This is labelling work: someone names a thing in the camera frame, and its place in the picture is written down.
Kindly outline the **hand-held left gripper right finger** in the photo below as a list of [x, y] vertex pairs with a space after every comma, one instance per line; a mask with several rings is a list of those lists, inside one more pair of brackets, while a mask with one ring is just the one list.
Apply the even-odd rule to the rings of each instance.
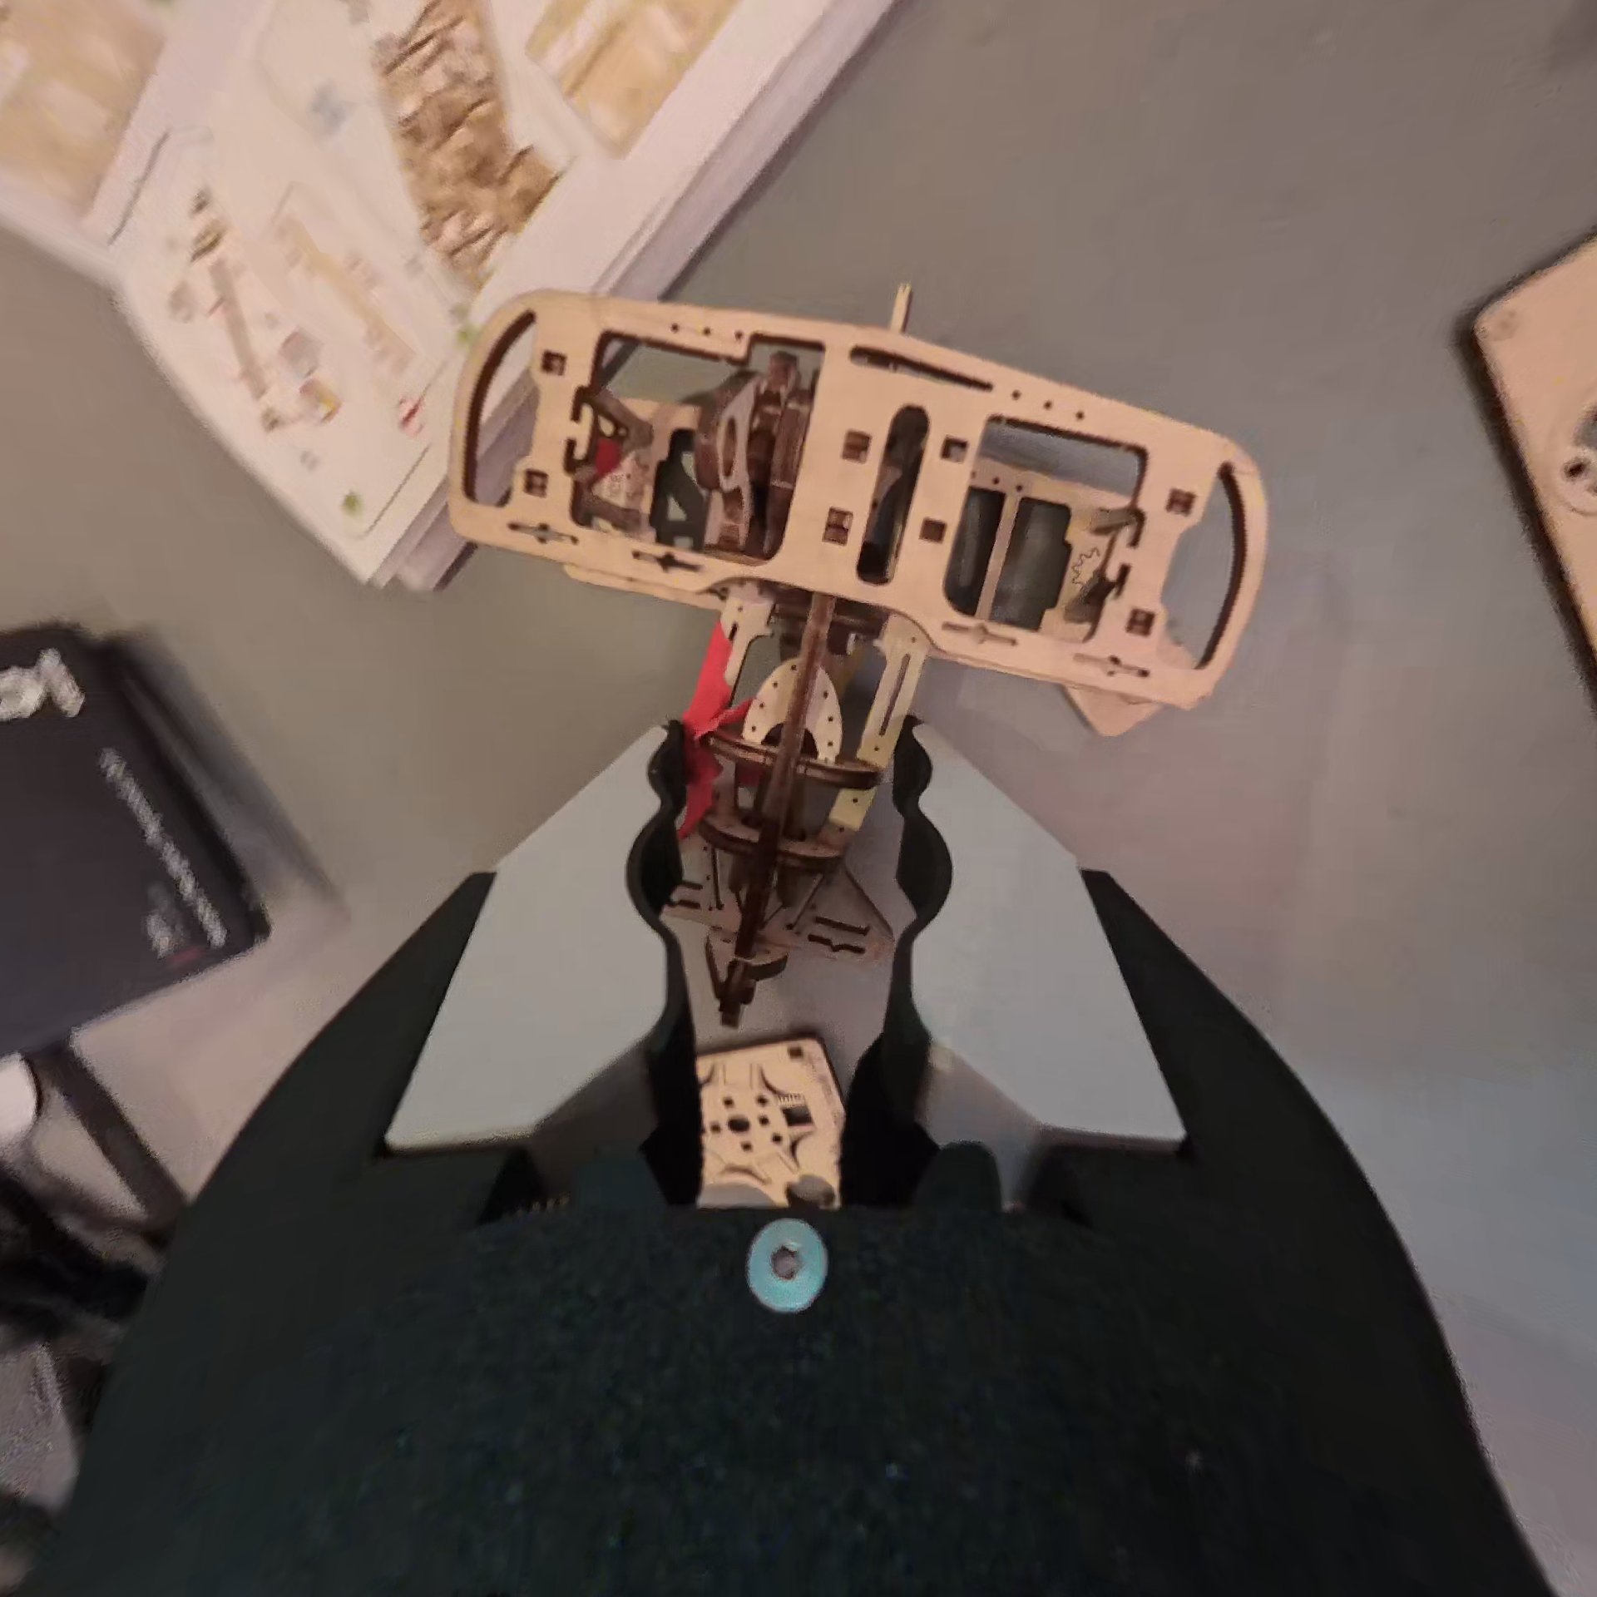
[[999, 1201], [1060, 1147], [1163, 1156], [1186, 1127], [1071, 851], [929, 722], [890, 771], [908, 903], [849, 1086], [849, 1205], [906, 1205], [949, 1145]]

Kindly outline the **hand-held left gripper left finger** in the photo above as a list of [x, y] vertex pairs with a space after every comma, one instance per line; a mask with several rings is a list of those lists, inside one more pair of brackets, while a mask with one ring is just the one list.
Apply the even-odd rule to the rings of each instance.
[[403, 1154], [524, 1149], [549, 1191], [633, 1149], [695, 1199], [695, 1028], [664, 909], [686, 732], [629, 743], [491, 870], [388, 1127]]

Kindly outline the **wooden biplane model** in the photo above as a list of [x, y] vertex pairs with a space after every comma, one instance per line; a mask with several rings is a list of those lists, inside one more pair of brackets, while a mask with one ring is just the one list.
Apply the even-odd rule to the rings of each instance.
[[795, 952], [892, 946], [847, 858], [929, 662], [1120, 734], [1219, 685], [1262, 588], [1239, 444], [925, 342], [908, 303], [867, 329], [536, 290], [456, 387], [460, 535], [715, 611], [670, 911], [728, 1026]]

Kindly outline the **instruction booklet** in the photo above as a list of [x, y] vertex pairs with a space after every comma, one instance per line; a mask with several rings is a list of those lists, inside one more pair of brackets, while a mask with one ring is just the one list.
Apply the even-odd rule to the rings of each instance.
[[360, 582], [430, 590], [487, 315], [666, 296], [890, 3], [2, 9], [4, 229]]

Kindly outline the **grey desk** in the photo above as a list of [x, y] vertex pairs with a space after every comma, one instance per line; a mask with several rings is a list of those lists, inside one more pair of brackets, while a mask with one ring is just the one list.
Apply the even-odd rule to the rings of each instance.
[[[1192, 712], [919, 703], [1295, 1067], [1513, 1509], [1593, 1593], [1593, 706], [1467, 317], [1593, 225], [1593, 3], [906, 3], [678, 288], [882, 319], [1241, 442], [1266, 582]], [[489, 553], [358, 586], [4, 235], [4, 627], [123, 632], [335, 909], [90, 1032], [183, 1186], [462, 874], [688, 697], [707, 619]]]

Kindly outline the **narrow wooden parts sheet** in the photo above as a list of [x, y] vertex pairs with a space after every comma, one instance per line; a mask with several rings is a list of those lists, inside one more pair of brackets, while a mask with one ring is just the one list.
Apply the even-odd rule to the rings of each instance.
[[839, 1207], [845, 1104], [820, 1038], [703, 1051], [695, 1075], [699, 1207]]

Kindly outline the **black product box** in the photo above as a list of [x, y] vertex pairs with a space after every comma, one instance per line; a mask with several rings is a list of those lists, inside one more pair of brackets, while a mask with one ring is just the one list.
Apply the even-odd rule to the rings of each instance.
[[117, 644], [2, 634], [2, 1051], [253, 950], [269, 913]]

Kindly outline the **large wooden parts sheet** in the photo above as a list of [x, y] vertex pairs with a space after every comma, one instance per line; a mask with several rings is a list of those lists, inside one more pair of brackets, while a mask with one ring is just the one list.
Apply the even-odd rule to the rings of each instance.
[[1455, 344], [1556, 619], [1595, 689], [1595, 231], [1467, 305]]

